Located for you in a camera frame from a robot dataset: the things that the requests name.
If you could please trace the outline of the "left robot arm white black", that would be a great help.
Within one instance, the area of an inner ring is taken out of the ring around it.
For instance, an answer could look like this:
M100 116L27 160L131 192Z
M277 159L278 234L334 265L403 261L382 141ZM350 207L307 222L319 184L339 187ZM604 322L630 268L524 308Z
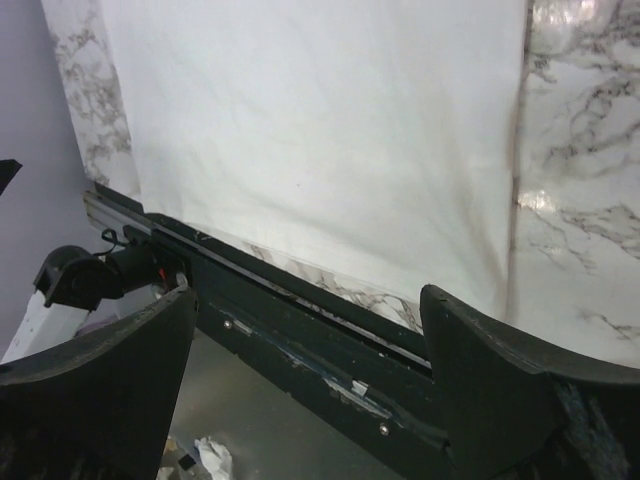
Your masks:
M102 252L65 245L47 255L3 364L71 340L104 300L148 286L164 295L188 284L184 261L160 246L149 227L105 228L101 240L109 245Z

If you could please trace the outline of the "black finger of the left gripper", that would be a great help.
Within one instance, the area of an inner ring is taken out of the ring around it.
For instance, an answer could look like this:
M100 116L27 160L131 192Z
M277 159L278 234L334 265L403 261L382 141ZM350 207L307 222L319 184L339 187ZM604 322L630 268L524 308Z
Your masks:
M4 193L21 168L22 164L15 159L2 159L0 161L0 195Z

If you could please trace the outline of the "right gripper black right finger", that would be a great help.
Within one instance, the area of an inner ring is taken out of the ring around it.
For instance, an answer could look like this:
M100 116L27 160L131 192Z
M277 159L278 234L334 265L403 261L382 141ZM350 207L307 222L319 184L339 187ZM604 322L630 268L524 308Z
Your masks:
M541 340L434 285L420 315L457 478L638 478L638 369Z

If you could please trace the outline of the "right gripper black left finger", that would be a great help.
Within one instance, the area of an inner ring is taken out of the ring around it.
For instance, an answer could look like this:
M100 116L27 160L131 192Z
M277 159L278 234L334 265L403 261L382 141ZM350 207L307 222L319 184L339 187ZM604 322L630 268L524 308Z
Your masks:
M197 317L178 288L144 309L1 367L4 479L153 479Z

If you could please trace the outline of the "white t-shirt with flower print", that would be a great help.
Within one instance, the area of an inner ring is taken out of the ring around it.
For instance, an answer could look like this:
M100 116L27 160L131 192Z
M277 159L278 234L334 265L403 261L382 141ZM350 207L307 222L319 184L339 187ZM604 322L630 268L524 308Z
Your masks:
M506 310L523 1L105 1L141 202Z

